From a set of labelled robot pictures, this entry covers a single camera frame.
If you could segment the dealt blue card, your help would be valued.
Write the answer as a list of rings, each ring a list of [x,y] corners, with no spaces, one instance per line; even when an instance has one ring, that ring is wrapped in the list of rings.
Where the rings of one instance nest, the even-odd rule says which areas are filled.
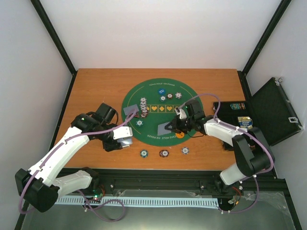
[[[163,135],[167,135],[170,134],[172,131],[167,130],[165,127],[169,125],[169,122],[165,122],[162,124],[159,124],[157,127],[157,135],[158,136],[163,136]]]
[[[130,114],[133,114],[134,112],[136,112],[137,114],[139,112],[139,107],[137,104],[133,104],[133,105],[124,107],[123,112],[125,115],[130,115]]]

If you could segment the purple white chip stack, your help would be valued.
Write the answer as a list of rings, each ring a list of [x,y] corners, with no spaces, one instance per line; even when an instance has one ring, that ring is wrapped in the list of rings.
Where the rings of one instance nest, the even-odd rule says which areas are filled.
[[[188,147],[183,147],[181,149],[181,152],[182,152],[182,154],[187,155],[187,154],[189,154],[189,148]]]

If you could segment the orange black chip stack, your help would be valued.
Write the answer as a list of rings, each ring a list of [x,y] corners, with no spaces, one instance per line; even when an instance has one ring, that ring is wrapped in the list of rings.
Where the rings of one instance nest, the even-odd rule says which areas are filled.
[[[167,151],[167,150],[165,150],[165,149],[163,149],[163,150],[161,150],[160,152],[159,152],[159,156],[160,157],[168,157],[168,155],[169,155],[169,152]]]

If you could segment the green blue chip stack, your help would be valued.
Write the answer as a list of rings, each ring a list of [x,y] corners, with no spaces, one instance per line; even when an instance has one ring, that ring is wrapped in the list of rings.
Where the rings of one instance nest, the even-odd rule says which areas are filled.
[[[140,151],[140,156],[141,156],[142,158],[148,157],[148,151],[145,150],[145,149],[141,150],[141,151]]]

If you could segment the blue small blind button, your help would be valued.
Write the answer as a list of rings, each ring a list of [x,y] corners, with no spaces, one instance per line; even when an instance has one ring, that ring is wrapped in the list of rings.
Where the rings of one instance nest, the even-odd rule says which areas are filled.
[[[166,94],[166,90],[165,90],[164,88],[160,88],[160,89],[158,90],[158,94],[159,94],[159,95],[165,95],[165,94]]]

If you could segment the spread row of chips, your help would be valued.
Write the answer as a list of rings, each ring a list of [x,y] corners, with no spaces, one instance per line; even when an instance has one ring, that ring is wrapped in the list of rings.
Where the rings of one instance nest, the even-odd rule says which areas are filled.
[[[147,99],[145,97],[142,97],[140,99],[140,110],[141,110],[141,117],[146,118],[148,115],[148,109],[147,109]]]

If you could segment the blue backed card deck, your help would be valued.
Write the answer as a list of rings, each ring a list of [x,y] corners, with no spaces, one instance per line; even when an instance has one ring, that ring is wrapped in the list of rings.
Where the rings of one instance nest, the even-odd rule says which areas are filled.
[[[119,138],[117,142],[122,148],[127,148],[133,143],[132,138]]]

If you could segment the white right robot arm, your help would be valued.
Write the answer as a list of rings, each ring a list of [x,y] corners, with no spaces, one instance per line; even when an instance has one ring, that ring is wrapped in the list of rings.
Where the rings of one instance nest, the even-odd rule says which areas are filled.
[[[184,106],[185,109],[182,106],[175,108],[176,116],[165,125],[166,130],[178,134],[194,130],[217,138],[234,149],[236,162],[214,180],[217,193],[224,194],[233,184],[273,169],[275,158],[259,128],[244,129],[223,122],[216,115],[206,116],[195,99]]]

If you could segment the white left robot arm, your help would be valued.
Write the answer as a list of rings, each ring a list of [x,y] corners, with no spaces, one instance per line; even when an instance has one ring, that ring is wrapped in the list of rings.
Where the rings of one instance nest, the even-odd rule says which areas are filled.
[[[45,212],[58,198],[67,194],[81,189],[94,193],[101,189],[99,174],[89,167],[63,177],[58,177],[58,174],[75,153],[91,140],[102,141],[103,149],[107,152],[123,149],[125,145],[121,140],[133,136],[127,123],[135,113],[131,111],[122,124],[112,123],[111,120],[118,116],[118,112],[102,103],[95,112],[77,115],[60,141],[39,162],[15,174],[20,196],[19,212],[27,213],[23,210],[23,201]]]

